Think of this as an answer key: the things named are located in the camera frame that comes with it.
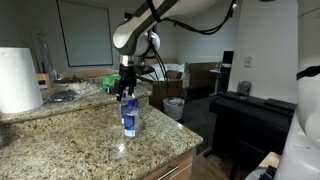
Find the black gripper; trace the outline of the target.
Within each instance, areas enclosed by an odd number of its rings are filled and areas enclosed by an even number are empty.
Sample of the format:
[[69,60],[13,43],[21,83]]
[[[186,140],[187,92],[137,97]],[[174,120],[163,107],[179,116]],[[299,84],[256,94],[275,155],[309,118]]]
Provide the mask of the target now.
[[146,75],[152,73],[154,68],[150,65],[133,65],[133,66],[124,66],[120,65],[119,75],[120,79],[115,82],[116,100],[121,101],[122,93],[125,88],[128,89],[128,95],[131,98],[136,98],[136,81],[137,77],[141,75]]

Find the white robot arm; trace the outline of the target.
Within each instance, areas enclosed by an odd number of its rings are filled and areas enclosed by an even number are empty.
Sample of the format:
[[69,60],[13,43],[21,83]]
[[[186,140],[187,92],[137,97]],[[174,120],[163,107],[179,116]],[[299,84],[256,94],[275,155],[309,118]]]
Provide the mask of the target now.
[[[155,24],[177,21],[177,16],[198,14],[217,0],[145,0],[113,32],[112,42],[121,54],[116,96],[136,84],[134,56],[144,56],[159,45],[146,32]],[[296,0],[298,4],[298,104],[274,180],[320,180],[320,0]]]

